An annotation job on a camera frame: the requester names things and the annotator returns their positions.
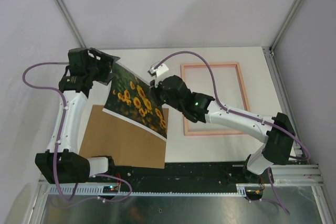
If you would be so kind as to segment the sunflower photo print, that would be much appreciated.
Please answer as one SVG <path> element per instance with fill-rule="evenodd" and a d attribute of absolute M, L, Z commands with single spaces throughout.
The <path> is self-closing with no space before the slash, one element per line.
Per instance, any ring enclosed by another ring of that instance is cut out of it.
<path fill-rule="evenodd" d="M 151 97 L 150 85 L 125 66 L 112 66 L 113 78 L 103 111 L 167 140 L 163 108 Z"/>

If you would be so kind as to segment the brown cardboard backing board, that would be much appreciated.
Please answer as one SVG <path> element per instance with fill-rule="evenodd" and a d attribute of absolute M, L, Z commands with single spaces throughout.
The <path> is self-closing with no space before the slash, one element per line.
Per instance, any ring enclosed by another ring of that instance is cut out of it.
<path fill-rule="evenodd" d="M 165 166 L 166 141 L 93 105 L 79 155 L 111 156 L 117 166 L 159 168 Z"/>

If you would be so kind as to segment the pink wooden picture frame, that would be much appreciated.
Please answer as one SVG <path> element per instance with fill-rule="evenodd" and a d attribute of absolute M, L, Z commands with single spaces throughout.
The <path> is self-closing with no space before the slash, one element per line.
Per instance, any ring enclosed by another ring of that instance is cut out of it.
<path fill-rule="evenodd" d="M 216 91 L 222 104 L 250 111 L 247 91 L 238 62 L 211 63 L 215 77 Z M 181 65 L 181 78 L 187 87 L 198 93 L 215 96 L 211 75 L 203 63 L 184 63 Z M 237 130 L 216 124 L 192 123 L 184 119 L 185 136 L 242 135 Z"/>

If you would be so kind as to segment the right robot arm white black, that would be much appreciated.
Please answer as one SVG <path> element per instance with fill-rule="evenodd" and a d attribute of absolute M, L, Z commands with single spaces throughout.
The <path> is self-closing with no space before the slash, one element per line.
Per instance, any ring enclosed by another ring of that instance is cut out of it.
<path fill-rule="evenodd" d="M 178 76 L 152 80 L 150 92 L 157 105 L 169 105 L 190 122 L 225 126 L 260 141 L 262 146 L 244 163 L 245 181 L 254 183 L 270 166 L 288 163 L 295 133 L 287 115 L 263 116 L 220 106 L 214 97 L 192 92 Z"/>

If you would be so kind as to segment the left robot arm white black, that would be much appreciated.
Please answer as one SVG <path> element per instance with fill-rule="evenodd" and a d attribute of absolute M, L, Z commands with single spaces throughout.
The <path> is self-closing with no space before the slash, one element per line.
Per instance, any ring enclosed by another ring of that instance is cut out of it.
<path fill-rule="evenodd" d="M 78 151 L 78 133 L 83 110 L 94 82 L 108 85 L 117 56 L 94 48 L 75 48 L 68 52 L 69 62 L 56 91 L 60 106 L 54 132 L 35 164 L 50 184 L 85 183 L 96 174 L 105 182 L 115 178 L 110 156 L 84 158 Z"/>

